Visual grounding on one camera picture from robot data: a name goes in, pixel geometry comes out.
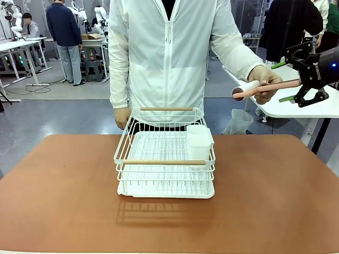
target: white wire dish rack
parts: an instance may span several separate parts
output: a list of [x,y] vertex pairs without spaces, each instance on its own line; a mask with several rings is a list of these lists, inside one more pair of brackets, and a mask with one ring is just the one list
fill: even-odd
[[[164,112],[171,120],[149,122]],[[215,153],[212,135],[209,160],[188,160],[186,126],[206,126],[199,108],[136,108],[127,122],[114,161],[118,194],[133,197],[211,198]]]

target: person's right hand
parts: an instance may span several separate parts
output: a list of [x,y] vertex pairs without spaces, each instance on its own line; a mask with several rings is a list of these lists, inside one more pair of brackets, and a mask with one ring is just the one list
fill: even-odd
[[128,107],[117,108],[114,110],[114,118],[117,126],[124,130],[127,124],[127,121],[131,115],[131,111]]

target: green garment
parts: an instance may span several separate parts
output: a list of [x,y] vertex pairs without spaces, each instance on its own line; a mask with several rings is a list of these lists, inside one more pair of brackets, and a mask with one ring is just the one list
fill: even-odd
[[334,4],[329,5],[327,31],[339,34],[339,8]]

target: black shoe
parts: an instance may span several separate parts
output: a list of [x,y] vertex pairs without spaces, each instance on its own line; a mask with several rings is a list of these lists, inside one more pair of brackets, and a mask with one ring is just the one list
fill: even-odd
[[83,84],[85,84],[85,80],[81,80],[80,84],[74,84],[73,86],[81,86]]

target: white cup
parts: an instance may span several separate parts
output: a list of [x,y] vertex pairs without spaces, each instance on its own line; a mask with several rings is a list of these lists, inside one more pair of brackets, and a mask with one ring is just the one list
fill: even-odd
[[186,131],[188,160],[209,160],[212,141],[207,127],[205,125],[189,125],[186,127]]

